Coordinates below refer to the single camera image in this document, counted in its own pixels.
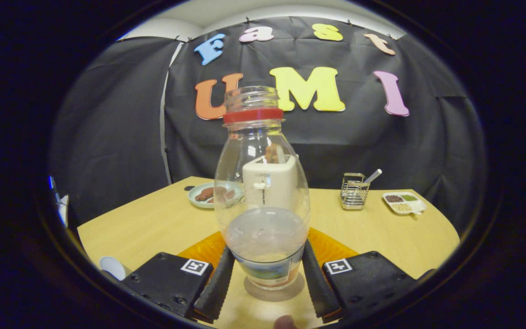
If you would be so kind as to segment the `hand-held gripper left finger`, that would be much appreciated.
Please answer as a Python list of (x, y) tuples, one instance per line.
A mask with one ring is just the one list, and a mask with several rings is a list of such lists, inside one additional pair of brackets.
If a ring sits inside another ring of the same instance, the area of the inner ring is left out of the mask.
[(177, 255), (158, 252), (121, 282), (160, 308), (190, 320), (219, 319), (235, 258), (221, 233)]

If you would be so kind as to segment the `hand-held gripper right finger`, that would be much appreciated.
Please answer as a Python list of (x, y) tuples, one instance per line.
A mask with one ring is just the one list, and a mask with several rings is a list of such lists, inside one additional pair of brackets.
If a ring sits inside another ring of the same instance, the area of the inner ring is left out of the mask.
[(313, 308), (322, 320), (367, 317), (417, 284), (378, 251), (360, 254), (313, 228), (301, 260)]

